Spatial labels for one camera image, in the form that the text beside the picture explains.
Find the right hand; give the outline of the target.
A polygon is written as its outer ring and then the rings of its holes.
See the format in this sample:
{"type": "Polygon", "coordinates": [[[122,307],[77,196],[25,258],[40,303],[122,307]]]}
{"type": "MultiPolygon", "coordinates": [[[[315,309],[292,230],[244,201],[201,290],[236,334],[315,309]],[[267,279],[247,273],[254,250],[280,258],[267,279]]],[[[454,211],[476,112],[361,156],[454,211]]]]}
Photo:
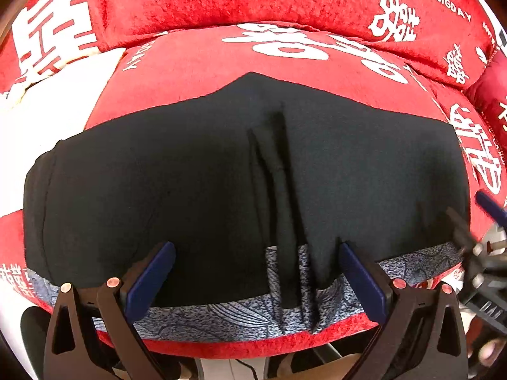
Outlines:
{"type": "Polygon", "coordinates": [[[506,337],[474,317],[466,334],[468,378],[506,379],[506,337]]]}

